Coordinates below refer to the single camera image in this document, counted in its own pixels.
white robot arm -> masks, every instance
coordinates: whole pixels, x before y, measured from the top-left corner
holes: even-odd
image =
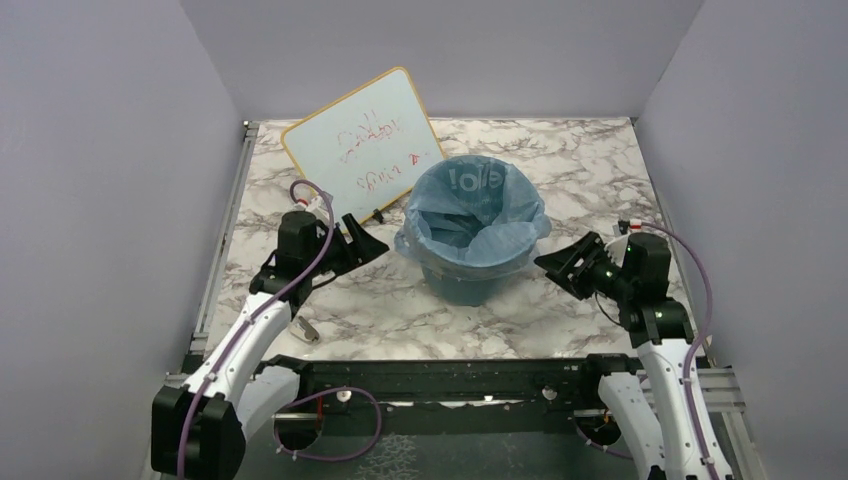
[[[229,480],[241,465],[247,440],[295,400],[300,384],[295,372],[269,366],[255,375],[268,346],[312,292],[313,276],[343,275],[389,250],[351,215],[342,219],[350,242],[338,226],[328,227],[312,212],[283,216],[277,249],[251,281],[235,325],[180,388],[162,387],[154,398],[154,470]]]
[[[619,323],[630,333],[647,373],[657,415],[635,371],[627,367],[602,367],[597,372],[598,395],[616,418],[640,480],[731,480],[694,365],[684,375],[693,334],[685,308],[666,295],[670,262],[667,242],[644,232],[607,247],[590,232],[572,246],[535,260],[572,296],[586,299],[601,293],[619,306]],[[702,454],[703,446],[707,455]]]

white wall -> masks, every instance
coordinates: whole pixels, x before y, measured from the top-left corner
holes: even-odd
[[[181,0],[242,115],[396,65],[431,115],[637,116],[702,0]]]
[[[0,2],[0,464],[137,479],[241,120],[176,0]]]
[[[637,123],[772,480],[848,472],[846,25],[844,0],[706,0]]]

marble tabletop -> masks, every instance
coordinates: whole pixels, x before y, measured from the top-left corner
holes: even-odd
[[[288,187],[297,172],[280,145],[292,121],[261,124],[207,351],[235,322],[250,279],[275,248],[276,229],[292,202]],[[549,253],[590,230],[608,239],[619,218],[661,221],[659,208],[630,121],[617,119],[433,119],[448,156],[480,154],[516,165],[539,190],[553,223],[539,241]],[[384,212],[385,224],[365,223],[393,245],[406,198]],[[338,201],[339,215],[344,202]],[[669,293],[688,305],[676,265]],[[615,306],[605,303],[607,311]],[[309,359],[472,359],[585,356],[633,353],[627,333],[609,322],[593,301],[578,301],[545,279],[541,269],[516,275],[480,307],[445,303],[424,283],[414,262],[390,251],[315,291],[298,315],[318,330],[307,344],[290,332],[274,341],[265,358],[285,354]]]

handwritten text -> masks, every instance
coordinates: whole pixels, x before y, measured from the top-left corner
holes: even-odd
[[[345,149],[345,153],[340,158],[344,163],[347,163],[352,156],[355,157],[356,151],[366,143],[386,140],[402,131],[400,119],[381,121],[374,110],[363,113],[362,116],[363,120],[356,128],[352,131],[345,130],[336,137],[339,146]]]
[[[368,172],[364,177],[357,178],[356,184],[359,188],[371,193],[380,185],[392,183],[401,173],[403,172],[401,172],[400,167],[394,165],[391,169],[384,168],[380,172]]]

blue trash can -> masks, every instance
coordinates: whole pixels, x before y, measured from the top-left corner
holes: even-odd
[[[436,294],[480,305],[532,260],[551,232],[545,202],[514,165],[479,155],[444,160],[415,184],[395,250],[421,264]]]

